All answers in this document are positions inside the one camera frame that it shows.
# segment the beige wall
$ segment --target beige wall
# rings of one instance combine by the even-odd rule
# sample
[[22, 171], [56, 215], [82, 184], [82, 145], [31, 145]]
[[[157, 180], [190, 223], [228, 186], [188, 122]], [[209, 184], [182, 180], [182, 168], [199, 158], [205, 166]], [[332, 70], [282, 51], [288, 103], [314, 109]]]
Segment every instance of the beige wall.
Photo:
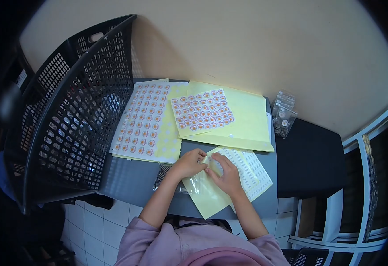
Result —
[[71, 35], [136, 13], [135, 76], [297, 96], [346, 139], [388, 107], [388, 44], [356, 0], [48, 0], [21, 35], [37, 70]]

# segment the gray table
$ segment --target gray table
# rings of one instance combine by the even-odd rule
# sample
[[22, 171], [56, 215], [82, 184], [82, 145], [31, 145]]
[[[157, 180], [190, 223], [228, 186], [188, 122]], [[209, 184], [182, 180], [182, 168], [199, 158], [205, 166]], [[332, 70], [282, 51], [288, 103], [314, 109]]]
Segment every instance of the gray table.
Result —
[[[271, 104], [266, 98], [266, 111], [271, 113]], [[271, 143], [275, 148], [275, 136], [271, 134]], [[209, 152], [216, 148], [217, 145], [201, 143], [196, 141], [182, 141], [181, 155], [195, 148], [200, 148]], [[275, 152], [257, 152], [259, 161], [272, 180], [272, 186], [253, 201], [253, 206], [261, 218], [274, 217], [278, 201], [277, 195], [277, 165]], [[108, 154], [104, 165], [102, 176], [102, 185], [100, 193], [109, 197], [144, 207], [151, 198], [154, 181], [159, 171], [159, 164], [156, 162], [143, 162], [138, 160], [127, 160], [118, 157], [112, 157]], [[187, 217], [201, 217], [194, 202], [188, 194], [175, 193], [170, 203], [169, 213]], [[211, 217], [212, 219], [237, 219], [237, 215], [230, 206], [221, 210]]]

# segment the white tiled floor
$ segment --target white tiled floor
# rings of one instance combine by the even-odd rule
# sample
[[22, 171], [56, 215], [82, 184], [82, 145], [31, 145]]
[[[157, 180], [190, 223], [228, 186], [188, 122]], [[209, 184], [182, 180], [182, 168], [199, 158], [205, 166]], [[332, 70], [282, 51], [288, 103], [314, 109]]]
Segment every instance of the white tiled floor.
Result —
[[[295, 198], [279, 199], [278, 213], [262, 219], [281, 248], [291, 248], [287, 240], [296, 227], [297, 202]], [[75, 205], [64, 204], [64, 209], [65, 223], [61, 239], [66, 247], [76, 253], [77, 265], [109, 266], [116, 263], [126, 227], [143, 208], [116, 200], [111, 210], [104, 210], [77, 200]], [[235, 235], [247, 239], [238, 220], [228, 222]]]

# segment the blue cloth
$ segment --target blue cloth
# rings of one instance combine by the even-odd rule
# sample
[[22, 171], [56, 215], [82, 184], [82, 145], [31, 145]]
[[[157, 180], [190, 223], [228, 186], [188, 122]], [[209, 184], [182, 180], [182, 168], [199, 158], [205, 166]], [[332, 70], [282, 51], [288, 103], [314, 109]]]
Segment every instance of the blue cloth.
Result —
[[[8, 173], [6, 172], [5, 158], [4, 158], [3, 151], [0, 152], [0, 188], [8, 197], [10, 197], [13, 201], [16, 201], [14, 191], [12, 189], [12, 186], [8, 178]], [[40, 208], [43, 208], [43, 205], [44, 204], [39, 204], [38, 206]]]

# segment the person's right hand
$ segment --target person's right hand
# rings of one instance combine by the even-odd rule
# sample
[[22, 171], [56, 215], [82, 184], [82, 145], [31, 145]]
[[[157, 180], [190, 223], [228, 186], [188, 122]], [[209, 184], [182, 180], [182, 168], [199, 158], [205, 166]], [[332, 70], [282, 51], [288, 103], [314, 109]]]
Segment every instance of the person's right hand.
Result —
[[210, 168], [204, 170], [213, 179], [215, 184], [231, 198], [240, 193], [245, 193], [241, 187], [237, 167], [226, 156], [218, 152], [212, 153], [212, 158], [218, 161], [223, 168], [223, 175], [221, 177], [217, 176]]

